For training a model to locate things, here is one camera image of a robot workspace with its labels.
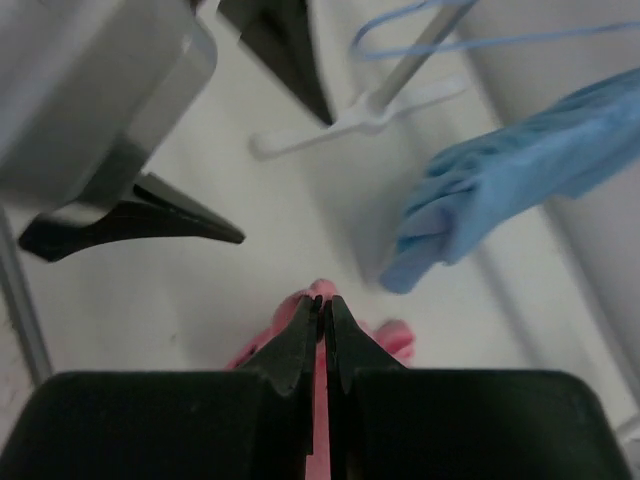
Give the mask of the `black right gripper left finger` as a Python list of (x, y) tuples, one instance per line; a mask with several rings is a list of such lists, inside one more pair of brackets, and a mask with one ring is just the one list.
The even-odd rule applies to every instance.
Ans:
[(319, 298), (226, 371), (68, 372), (38, 387), (5, 479), (301, 479), (313, 450)]

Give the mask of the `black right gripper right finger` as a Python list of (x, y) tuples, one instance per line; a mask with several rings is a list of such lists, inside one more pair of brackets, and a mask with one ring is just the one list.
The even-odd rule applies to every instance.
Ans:
[(561, 371), (411, 369), (327, 303), (335, 479), (628, 479), (594, 391)]

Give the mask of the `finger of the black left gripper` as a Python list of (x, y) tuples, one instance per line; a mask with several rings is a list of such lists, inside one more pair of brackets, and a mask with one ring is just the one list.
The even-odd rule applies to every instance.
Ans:
[(317, 68), (307, 1), (223, 0), (218, 13), (321, 124), (334, 123)]
[(245, 233), (159, 177), (141, 177), (101, 219), (85, 226), (40, 216), (18, 238), (19, 247), (46, 262), (104, 244), (148, 238), (203, 238), (239, 245)]

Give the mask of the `pink t shirt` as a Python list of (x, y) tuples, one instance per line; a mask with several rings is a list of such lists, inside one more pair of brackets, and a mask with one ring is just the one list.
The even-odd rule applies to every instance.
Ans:
[[(226, 365), (226, 369), (234, 369), (245, 364), (255, 353), (279, 335), (293, 318), (298, 304), (304, 296), (310, 298), (321, 296), (323, 302), (326, 302), (338, 294), (333, 282), (318, 279), (306, 289), (286, 297), (276, 308), (270, 325), (244, 346)], [(399, 319), (387, 320), (375, 330), (370, 329), (364, 321), (360, 321), (359, 326), (397, 361), (405, 366), (412, 362), (415, 354), (415, 334), (406, 322)], [(313, 453), (306, 458), (305, 478), (319, 480), (329, 479), (331, 475), (326, 348), (323, 340), (316, 347), (315, 367)]]

